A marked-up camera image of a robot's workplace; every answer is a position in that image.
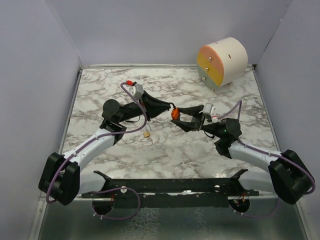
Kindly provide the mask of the small brass padlock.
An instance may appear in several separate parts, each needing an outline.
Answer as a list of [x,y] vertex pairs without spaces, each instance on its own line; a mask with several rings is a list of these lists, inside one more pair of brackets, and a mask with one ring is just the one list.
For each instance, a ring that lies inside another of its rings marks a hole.
[[144,127],[143,136],[145,138],[149,138],[151,136],[151,131],[152,131],[152,128],[151,128],[150,124],[147,122]]

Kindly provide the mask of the round pastel drawer cabinet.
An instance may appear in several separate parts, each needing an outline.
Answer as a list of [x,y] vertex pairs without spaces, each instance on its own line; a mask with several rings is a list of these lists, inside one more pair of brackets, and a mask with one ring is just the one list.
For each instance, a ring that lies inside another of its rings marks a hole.
[[233,37],[202,46],[196,57],[198,74],[212,91],[242,77],[247,65],[247,51]]

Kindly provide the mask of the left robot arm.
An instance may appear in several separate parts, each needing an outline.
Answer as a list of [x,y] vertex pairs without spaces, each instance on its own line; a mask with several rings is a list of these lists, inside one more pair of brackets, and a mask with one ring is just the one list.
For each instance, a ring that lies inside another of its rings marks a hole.
[[144,117],[142,128],[148,121],[168,111],[174,104],[152,97],[144,92],[139,100],[121,105],[115,99],[103,104],[103,121],[98,130],[72,150],[48,156],[38,188],[46,194],[47,203],[59,202],[66,206],[81,192],[82,170],[97,156],[117,144],[130,131],[122,125],[135,117]]

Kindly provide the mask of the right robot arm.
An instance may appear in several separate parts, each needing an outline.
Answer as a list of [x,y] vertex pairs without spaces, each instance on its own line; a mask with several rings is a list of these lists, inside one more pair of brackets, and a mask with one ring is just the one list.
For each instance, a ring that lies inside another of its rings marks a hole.
[[246,171],[230,182],[229,189],[240,196],[247,190],[276,194],[284,202],[294,205],[301,197],[312,194],[316,182],[300,157],[293,150],[284,152],[267,150],[244,143],[238,118],[228,114],[218,116],[212,104],[188,108],[174,107],[172,123],[183,131],[203,131],[214,143],[216,151],[224,157],[249,163],[262,172]]

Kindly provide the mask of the orange black padlock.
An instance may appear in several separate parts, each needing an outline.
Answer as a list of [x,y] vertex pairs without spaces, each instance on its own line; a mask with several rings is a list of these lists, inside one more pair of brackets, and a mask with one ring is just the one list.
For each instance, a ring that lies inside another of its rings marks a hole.
[[175,104],[173,102],[169,103],[170,105],[172,105],[172,111],[171,111],[171,118],[172,120],[179,120],[180,119],[180,111],[179,109],[175,106]]

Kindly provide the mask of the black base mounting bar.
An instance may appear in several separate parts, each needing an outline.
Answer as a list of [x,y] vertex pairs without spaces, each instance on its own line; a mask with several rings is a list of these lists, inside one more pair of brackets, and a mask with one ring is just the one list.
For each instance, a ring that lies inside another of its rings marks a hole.
[[245,189],[240,184],[241,169],[230,178],[177,178],[177,179],[112,179],[106,182],[100,193],[83,193],[82,198],[113,200],[113,207],[141,208],[227,208],[228,198],[258,196],[258,191]]

